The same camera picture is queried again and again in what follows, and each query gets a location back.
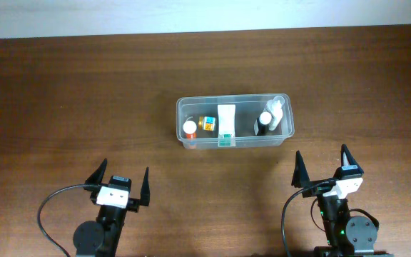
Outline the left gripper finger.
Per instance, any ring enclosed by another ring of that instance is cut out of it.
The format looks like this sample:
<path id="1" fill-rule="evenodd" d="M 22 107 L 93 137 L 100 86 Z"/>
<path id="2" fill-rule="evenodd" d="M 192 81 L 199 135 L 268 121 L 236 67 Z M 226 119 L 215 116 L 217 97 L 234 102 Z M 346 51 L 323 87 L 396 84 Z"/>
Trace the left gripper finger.
<path id="1" fill-rule="evenodd" d="M 106 167 L 107 167 L 108 160 L 105 158 L 100 166 L 85 180 L 86 185 L 99 185 L 101 184 Z"/>
<path id="2" fill-rule="evenodd" d="M 150 199 L 151 199 L 151 192 L 150 192 L 150 186 L 149 186 L 149 167 L 146 167 L 146 171 L 144 173 L 143 177 L 143 183 L 141 187 L 141 193 L 140 193 L 140 205 L 148 207 L 150 204 Z"/>

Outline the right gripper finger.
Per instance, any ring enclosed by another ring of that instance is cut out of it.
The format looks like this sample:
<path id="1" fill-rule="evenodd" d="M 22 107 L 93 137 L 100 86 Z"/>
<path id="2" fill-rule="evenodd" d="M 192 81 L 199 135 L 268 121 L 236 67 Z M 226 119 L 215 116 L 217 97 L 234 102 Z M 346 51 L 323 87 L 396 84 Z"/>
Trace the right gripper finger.
<path id="1" fill-rule="evenodd" d="M 295 154 L 295 168 L 291 185 L 295 188 L 305 188 L 310 185 L 310 178 L 300 151 Z"/>
<path id="2" fill-rule="evenodd" d="M 363 175 L 364 171 L 350 153 L 348 147 L 343 144 L 341 146 L 341 169 L 344 172 L 351 172 L 353 174 Z"/>

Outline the dark bottle white cap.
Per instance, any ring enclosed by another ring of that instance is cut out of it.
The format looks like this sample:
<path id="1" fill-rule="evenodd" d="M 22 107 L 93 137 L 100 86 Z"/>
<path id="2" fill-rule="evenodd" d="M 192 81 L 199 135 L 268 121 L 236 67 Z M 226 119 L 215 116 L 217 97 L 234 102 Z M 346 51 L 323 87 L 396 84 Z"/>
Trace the dark bottle white cap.
<path id="1" fill-rule="evenodd" d="M 272 116 L 269 112 L 264 111 L 256 119 L 254 124 L 254 132 L 256 136 L 265 136 L 269 132 L 270 122 L 272 121 Z"/>

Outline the clear white spray bottle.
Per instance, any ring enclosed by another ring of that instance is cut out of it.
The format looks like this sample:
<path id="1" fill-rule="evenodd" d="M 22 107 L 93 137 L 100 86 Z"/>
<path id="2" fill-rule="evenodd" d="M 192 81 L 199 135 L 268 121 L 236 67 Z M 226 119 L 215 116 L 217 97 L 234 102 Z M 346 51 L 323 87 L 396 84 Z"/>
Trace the clear white spray bottle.
<path id="1" fill-rule="evenodd" d="M 283 117 L 283 105 L 285 99 L 282 96 L 276 96 L 269 100 L 265 106 L 265 111 L 269 112 L 272 119 L 269 123 L 269 130 L 274 131 Z"/>

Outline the orange tube white cap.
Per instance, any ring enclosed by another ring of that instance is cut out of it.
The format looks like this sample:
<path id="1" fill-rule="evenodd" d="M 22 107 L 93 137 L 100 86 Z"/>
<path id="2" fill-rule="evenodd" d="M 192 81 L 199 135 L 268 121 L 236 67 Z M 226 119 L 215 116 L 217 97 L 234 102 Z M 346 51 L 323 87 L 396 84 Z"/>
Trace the orange tube white cap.
<path id="1" fill-rule="evenodd" d="M 188 147 L 193 149 L 196 148 L 196 131 L 197 125 L 193 120 L 187 120 L 183 124 L 183 132 L 185 133 L 186 139 L 188 140 Z"/>

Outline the small gold-lid jar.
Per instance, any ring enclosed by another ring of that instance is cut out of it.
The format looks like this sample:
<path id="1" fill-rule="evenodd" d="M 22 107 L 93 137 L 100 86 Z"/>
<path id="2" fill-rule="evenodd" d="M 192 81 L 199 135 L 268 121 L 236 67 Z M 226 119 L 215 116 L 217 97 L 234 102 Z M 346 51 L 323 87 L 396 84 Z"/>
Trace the small gold-lid jar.
<path id="1" fill-rule="evenodd" d="M 204 131 L 215 131 L 216 118 L 212 116 L 200 116 L 198 127 Z"/>

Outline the white green tube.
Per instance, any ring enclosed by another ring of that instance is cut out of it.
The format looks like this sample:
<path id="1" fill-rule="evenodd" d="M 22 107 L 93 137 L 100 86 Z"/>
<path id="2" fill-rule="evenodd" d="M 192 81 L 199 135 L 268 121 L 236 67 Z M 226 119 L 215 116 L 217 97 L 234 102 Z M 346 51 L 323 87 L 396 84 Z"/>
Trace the white green tube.
<path id="1" fill-rule="evenodd" d="M 235 147 L 235 105 L 218 105 L 218 146 Z"/>

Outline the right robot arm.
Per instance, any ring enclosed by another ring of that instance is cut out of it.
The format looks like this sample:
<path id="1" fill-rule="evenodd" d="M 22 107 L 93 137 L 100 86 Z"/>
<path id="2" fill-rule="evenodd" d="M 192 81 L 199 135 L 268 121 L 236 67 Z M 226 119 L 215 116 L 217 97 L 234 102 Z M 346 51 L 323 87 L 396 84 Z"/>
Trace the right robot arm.
<path id="1" fill-rule="evenodd" d="M 379 221 L 367 211 L 349 208 L 347 196 L 363 183 L 364 171 L 352 157 L 347 146 L 341 146 L 341 164 L 333 177 L 311 181 L 299 151 L 291 185 L 298 188 L 288 200 L 296 196 L 313 197 L 320 209 L 327 246 L 316 246 L 314 256 L 389 256 L 374 249 Z"/>

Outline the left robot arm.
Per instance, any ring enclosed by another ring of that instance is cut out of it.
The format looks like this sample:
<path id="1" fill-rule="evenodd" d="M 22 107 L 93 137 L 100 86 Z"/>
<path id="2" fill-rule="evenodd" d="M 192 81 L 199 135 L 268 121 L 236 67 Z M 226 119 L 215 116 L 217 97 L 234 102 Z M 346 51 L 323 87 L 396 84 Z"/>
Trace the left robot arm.
<path id="1" fill-rule="evenodd" d="M 73 244 L 77 256 L 115 256 L 118 242 L 128 212 L 137 213 L 142 206 L 149 206 L 149 169 L 144 173 L 139 198 L 131 198 L 129 178 L 112 176 L 103 183 L 107 160 L 85 180 L 85 189 L 91 192 L 90 200 L 99 206 L 95 220 L 85 221 L 75 230 Z"/>

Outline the clear plastic container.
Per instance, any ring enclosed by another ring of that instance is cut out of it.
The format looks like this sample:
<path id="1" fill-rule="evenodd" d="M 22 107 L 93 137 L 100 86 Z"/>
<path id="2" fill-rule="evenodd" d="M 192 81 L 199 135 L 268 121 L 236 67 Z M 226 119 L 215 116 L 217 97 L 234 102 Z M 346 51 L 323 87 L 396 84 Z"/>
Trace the clear plastic container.
<path id="1" fill-rule="evenodd" d="M 255 134 L 257 118 L 264 112 L 270 100 L 281 102 L 283 116 L 275 130 L 268 131 L 263 136 Z M 220 105 L 234 105 L 235 114 L 233 124 L 235 133 L 232 136 L 219 136 Z M 214 131 L 196 129 L 196 137 L 188 138 L 183 130 L 187 121 L 199 122 L 199 118 L 211 117 L 215 119 Z M 186 149 L 210 148 L 251 148 L 279 146 L 284 140 L 295 133 L 293 110 L 287 94 L 241 94 L 222 96 L 194 96 L 183 97 L 176 103 L 176 135 Z"/>

